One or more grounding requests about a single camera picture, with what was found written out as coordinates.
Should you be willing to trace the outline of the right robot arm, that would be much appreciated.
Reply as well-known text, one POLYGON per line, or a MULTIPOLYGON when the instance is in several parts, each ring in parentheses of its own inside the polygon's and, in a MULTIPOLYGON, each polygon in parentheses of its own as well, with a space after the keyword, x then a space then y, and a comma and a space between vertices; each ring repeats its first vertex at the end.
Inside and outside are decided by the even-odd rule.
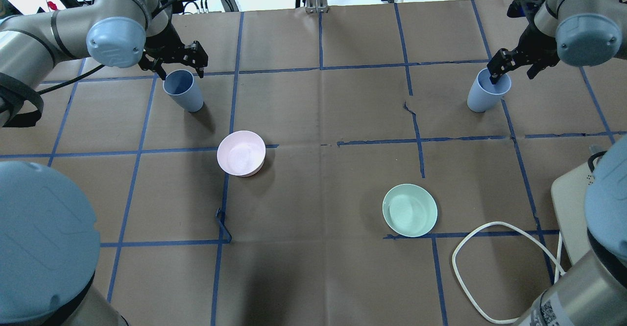
MULTIPOLYGON (((511 18, 527 27, 515 49, 500 49, 487 65, 497 83, 528 65, 530 79, 562 61, 597 66, 626 58, 626 3, 622 0, 513 0, 511 18)), ((544 291, 515 326, 624 326, 626 324, 626 139, 596 165, 586 190, 584 215, 591 250, 544 291)))

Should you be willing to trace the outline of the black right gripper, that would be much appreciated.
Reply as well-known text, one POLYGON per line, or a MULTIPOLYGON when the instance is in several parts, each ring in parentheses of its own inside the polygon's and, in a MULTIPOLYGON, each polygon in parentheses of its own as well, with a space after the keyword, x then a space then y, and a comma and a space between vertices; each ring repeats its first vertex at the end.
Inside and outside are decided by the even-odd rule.
POLYGON ((501 48, 490 59, 488 63, 490 82, 497 85, 508 72, 522 66, 530 67, 527 70, 527 78, 533 80, 541 71, 555 67, 560 62, 556 44, 554 37, 544 35, 537 27, 529 25, 514 49, 501 48))

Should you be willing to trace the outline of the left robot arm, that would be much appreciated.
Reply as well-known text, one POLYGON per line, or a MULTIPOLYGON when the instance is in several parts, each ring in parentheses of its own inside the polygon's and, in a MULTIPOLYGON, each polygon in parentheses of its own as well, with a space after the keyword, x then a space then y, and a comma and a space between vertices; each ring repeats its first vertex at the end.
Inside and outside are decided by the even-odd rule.
MULTIPOLYGON (((195 69, 208 56, 171 22, 178 0, 93 0, 84 7, 1 21, 1 126, 33 127, 44 112, 36 87, 61 62, 90 57, 139 66, 166 80, 164 63, 195 69)), ((94 287, 100 257, 96 214, 83 191, 36 162, 1 163, 1 324, 127 326, 94 287)))

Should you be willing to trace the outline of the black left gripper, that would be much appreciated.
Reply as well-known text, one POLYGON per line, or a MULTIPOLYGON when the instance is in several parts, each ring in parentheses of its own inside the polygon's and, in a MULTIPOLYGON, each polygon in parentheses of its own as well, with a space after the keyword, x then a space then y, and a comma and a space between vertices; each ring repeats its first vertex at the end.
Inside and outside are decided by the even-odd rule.
POLYGON ((195 69, 199 78, 203 78, 204 68, 208 66, 208 62, 208 54, 201 43, 199 41, 187 45, 182 43, 175 27, 168 22, 163 31, 146 38, 138 65, 143 71, 155 72, 164 81, 167 78, 164 63, 179 63, 191 67, 195 69))

